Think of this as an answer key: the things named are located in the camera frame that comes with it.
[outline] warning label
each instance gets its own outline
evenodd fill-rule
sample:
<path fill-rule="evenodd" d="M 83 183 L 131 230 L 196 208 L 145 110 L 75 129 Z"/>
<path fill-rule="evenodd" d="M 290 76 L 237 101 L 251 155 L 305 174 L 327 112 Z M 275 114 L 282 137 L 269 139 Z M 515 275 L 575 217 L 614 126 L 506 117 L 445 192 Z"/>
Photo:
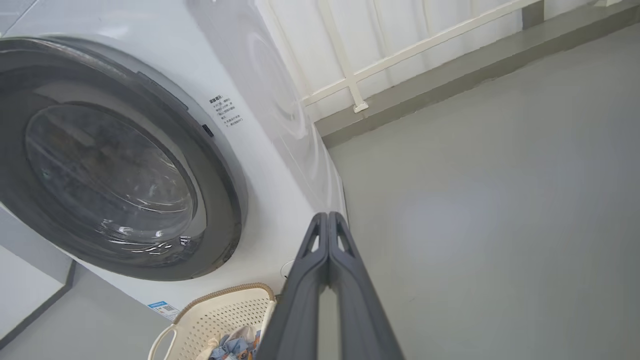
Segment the warning label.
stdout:
<path fill-rule="evenodd" d="M 175 320 L 175 317 L 180 313 L 180 310 L 165 303 L 164 301 L 155 302 L 147 306 L 171 321 Z"/>
<path fill-rule="evenodd" d="M 220 116 L 225 127 L 232 127 L 244 120 L 242 116 L 238 114 L 234 102 L 231 101 L 229 97 L 218 95 L 209 100 L 209 103 L 213 105 L 214 110 L 216 110 L 216 113 Z"/>

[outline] white railing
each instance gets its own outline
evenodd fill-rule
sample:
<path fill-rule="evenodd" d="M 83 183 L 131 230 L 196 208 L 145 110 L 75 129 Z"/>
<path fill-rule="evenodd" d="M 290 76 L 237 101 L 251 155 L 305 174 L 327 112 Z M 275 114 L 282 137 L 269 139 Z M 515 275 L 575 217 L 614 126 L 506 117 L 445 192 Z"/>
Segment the white railing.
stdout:
<path fill-rule="evenodd" d="M 291 57 L 291 60 L 295 66 L 294 71 L 296 71 L 303 83 L 304 91 L 306 96 L 303 98 L 303 102 L 305 105 L 313 104 L 325 97 L 328 97 L 339 90 L 344 88 L 349 88 L 351 92 L 351 96 L 353 97 L 354 106 L 353 111 L 359 112 L 369 107 L 369 105 L 362 98 L 362 94 L 360 93 L 360 89 L 358 88 L 358 82 L 368 78 L 373 74 L 377 74 L 389 67 L 399 63 L 400 61 L 411 58 L 412 56 L 418 55 L 419 53 L 430 49 L 438 44 L 441 44 L 447 40 L 450 40 L 454 37 L 460 36 L 470 30 L 473 30 L 479 26 L 487 24 L 495 19 L 508 15 L 516 10 L 522 9 L 526 6 L 529 6 L 533 3 L 537 3 L 541 0 L 512 0 L 508 3 L 500 5 L 492 10 L 487 12 L 476 14 L 476 7 L 474 6 L 474 0 L 470 0 L 470 8 L 472 18 L 466 20 L 464 22 L 459 23 L 458 25 L 453 26 L 447 30 L 444 30 L 440 33 L 433 35 L 430 38 L 421 40 L 410 47 L 402 49 L 395 54 L 389 53 L 389 41 L 388 35 L 383 29 L 381 25 L 381 13 L 380 13 L 380 0 L 372 0 L 374 5 L 374 10 L 376 12 L 376 20 L 380 33 L 382 34 L 382 51 L 384 54 L 384 58 L 363 68 L 358 71 L 354 71 L 351 66 L 351 62 L 347 56 L 347 51 L 344 48 L 344 43 L 342 42 L 342 38 L 340 37 L 340 33 L 338 32 L 338 27 L 335 24 L 335 20 L 333 18 L 333 14 L 331 12 L 331 7 L 329 5 L 329 0 L 318 0 L 318 5 L 320 7 L 320 14 L 324 21 L 324 26 L 329 34 L 329 38 L 331 40 L 333 50 L 335 51 L 338 62 L 340 63 L 340 68 L 342 69 L 342 73 L 344 75 L 344 79 L 340 79 L 333 84 L 327 85 L 319 90 L 313 92 L 311 86 L 309 85 L 309 80 L 306 77 L 305 73 L 302 71 L 302 67 L 300 66 L 300 62 L 298 61 L 296 55 L 293 52 L 291 47 L 291 43 L 287 38 L 284 30 L 282 29 L 282 25 L 278 16 L 276 15 L 273 6 L 271 4 L 273 0 L 267 0 L 267 7 L 269 8 L 269 12 L 271 16 L 273 16 L 276 29 L 279 32 L 283 43 L 285 44 L 286 50 Z M 424 20 L 427 24 L 427 31 L 429 34 L 433 34 L 433 19 L 431 18 L 431 12 L 429 10 L 429 0 L 422 0 L 422 7 L 424 9 Z"/>

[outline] laundry basket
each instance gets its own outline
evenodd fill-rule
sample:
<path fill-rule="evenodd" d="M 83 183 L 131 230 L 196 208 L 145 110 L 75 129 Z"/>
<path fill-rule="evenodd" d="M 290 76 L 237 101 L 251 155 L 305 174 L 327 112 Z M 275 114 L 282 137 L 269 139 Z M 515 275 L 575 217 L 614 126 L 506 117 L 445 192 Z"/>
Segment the laundry basket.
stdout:
<path fill-rule="evenodd" d="M 154 360 L 158 344 L 169 332 L 174 335 L 164 360 L 194 360 L 209 339 L 242 326 L 261 329 L 264 338 L 274 306 L 273 290 L 257 282 L 203 296 L 187 305 L 157 337 L 148 360 Z"/>

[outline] clothes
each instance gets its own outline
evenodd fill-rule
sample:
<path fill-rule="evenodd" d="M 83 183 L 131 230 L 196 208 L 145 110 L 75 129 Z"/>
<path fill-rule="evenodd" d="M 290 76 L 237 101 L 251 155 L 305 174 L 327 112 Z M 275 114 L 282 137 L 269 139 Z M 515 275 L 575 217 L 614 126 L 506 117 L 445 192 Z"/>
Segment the clothes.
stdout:
<path fill-rule="evenodd" d="M 208 360 L 211 357 L 211 352 L 218 347 L 218 344 L 220 344 L 220 334 L 207 341 L 207 346 L 196 356 L 196 360 Z"/>
<path fill-rule="evenodd" d="M 260 342 L 260 330 L 243 326 L 220 339 L 218 347 L 211 351 L 211 360 L 253 360 Z"/>

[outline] washing machine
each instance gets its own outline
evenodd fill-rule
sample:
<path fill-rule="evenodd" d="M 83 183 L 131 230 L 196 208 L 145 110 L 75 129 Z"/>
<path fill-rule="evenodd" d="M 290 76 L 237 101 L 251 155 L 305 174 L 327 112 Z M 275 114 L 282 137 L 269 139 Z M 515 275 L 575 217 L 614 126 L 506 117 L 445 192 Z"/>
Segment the washing machine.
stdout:
<path fill-rule="evenodd" d="M 313 215 L 345 214 L 250 0 L 36 0 L 0 40 L 0 113 L 2 211 L 168 317 L 279 290 Z"/>

